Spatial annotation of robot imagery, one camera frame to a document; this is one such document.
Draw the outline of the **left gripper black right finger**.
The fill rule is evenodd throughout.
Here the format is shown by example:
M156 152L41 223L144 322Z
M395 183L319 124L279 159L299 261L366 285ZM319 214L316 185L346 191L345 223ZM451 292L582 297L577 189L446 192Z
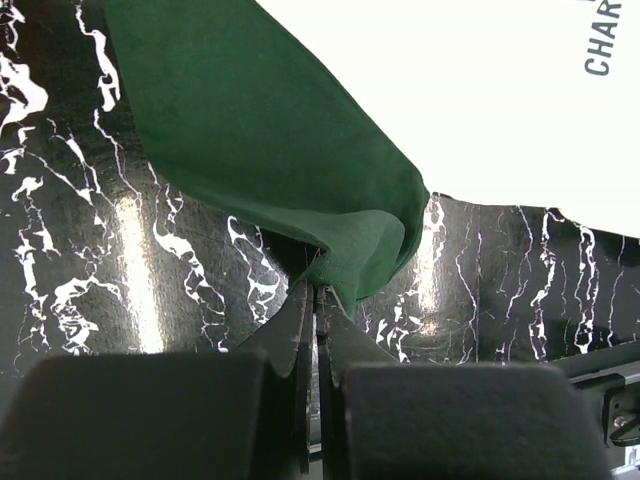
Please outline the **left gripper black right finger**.
M547 364L401 364L317 293L327 479L608 479L577 389Z

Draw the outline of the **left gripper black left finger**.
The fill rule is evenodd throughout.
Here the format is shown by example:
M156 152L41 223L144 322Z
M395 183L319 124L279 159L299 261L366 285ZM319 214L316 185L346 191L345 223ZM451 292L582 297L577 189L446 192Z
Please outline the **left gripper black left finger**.
M232 352L59 356L1 423L5 479L298 479L309 470L314 290Z

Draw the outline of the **white green raglan t-shirt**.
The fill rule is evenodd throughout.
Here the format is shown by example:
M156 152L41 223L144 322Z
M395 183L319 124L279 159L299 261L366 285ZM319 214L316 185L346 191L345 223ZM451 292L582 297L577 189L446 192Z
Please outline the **white green raglan t-shirt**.
M320 255L344 304L431 192L639 237L635 1L107 1L152 168Z

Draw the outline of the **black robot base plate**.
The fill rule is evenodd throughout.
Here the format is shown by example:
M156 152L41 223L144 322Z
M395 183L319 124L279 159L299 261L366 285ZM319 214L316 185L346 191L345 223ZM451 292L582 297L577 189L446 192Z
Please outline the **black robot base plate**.
M615 479L639 477L639 344L630 342L555 360L581 392Z

